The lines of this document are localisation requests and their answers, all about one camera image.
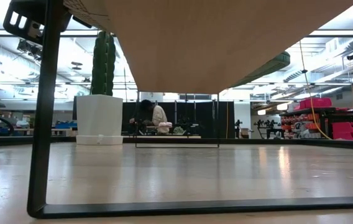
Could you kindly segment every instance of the black curtain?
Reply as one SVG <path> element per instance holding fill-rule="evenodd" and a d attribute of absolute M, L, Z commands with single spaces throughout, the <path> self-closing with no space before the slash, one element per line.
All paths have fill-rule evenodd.
<path fill-rule="evenodd" d="M 235 138 L 234 103 L 219 102 L 219 134 L 220 138 Z"/>
<path fill-rule="evenodd" d="M 158 103 L 167 116 L 168 122 L 175 124 L 175 102 Z M 122 130 L 127 131 L 129 120 L 134 117 L 136 103 L 122 104 Z M 197 133 L 202 138 L 217 138 L 217 127 L 219 125 L 219 137 L 234 138 L 234 103 L 219 102 L 219 123 L 216 122 L 217 102 L 196 103 L 196 119 L 194 103 L 177 103 L 177 120 L 188 119 L 189 122 L 198 123 Z M 152 119 L 152 113 L 139 112 L 139 119 Z"/>

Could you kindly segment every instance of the white planter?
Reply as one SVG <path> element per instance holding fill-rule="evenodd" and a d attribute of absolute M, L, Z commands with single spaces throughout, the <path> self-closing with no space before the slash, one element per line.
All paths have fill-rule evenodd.
<path fill-rule="evenodd" d="M 77 96 L 77 144 L 122 144 L 122 98 Z"/>

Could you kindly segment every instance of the cactus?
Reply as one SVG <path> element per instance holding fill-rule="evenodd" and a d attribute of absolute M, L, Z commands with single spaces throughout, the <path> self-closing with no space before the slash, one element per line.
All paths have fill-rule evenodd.
<path fill-rule="evenodd" d="M 115 60 L 116 48 L 114 38 L 104 31 L 99 32 L 94 47 L 91 94 L 113 96 Z"/>
<path fill-rule="evenodd" d="M 114 62 L 116 61 L 116 46 L 114 45 L 114 37 L 108 35 L 107 41 L 107 62 L 106 62 L 106 94 L 113 96 L 113 78 L 114 78 Z"/>

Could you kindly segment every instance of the potted cactus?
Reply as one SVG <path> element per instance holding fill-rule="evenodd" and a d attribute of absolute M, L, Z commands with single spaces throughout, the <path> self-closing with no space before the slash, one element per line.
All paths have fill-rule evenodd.
<path fill-rule="evenodd" d="M 77 144 L 122 144 L 122 98 L 113 97 L 114 37 L 100 32 L 95 40 L 91 95 L 77 96 Z"/>

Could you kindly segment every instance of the yellow cable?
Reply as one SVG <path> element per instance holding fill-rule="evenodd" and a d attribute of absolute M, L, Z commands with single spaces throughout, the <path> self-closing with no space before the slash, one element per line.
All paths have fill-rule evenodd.
<path fill-rule="evenodd" d="M 226 102 L 226 138 L 227 138 L 228 129 L 229 129 L 229 102 Z"/>
<path fill-rule="evenodd" d="M 301 45 L 301 41 L 300 41 L 300 50 L 301 50 L 301 59 L 302 59 L 302 66 L 303 66 L 303 70 L 305 70 L 305 63 L 303 61 L 303 52 L 302 52 L 302 45 Z M 310 85 L 308 82 L 308 77 L 306 76 L 306 72 L 305 74 L 305 80 L 306 80 L 306 87 L 308 89 L 308 93 L 309 93 L 309 97 L 311 99 L 311 108 L 312 108 L 312 115 L 313 115 L 313 121 L 314 121 L 314 125 L 316 126 L 316 128 L 319 130 L 319 132 L 326 138 L 326 139 L 330 139 L 332 140 L 329 136 L 327 136 L 327 134 L 325 134 L 324 132 L 322 132 L 322 130 L 319 128 L 318 126 L 318 122 L 316 121 L 316 115 L 314 113 L 314 108 L 313 108 L 313 99 L 312 99 L 312 94 L 311 94 L 311 90 L 310 90 Z"/>

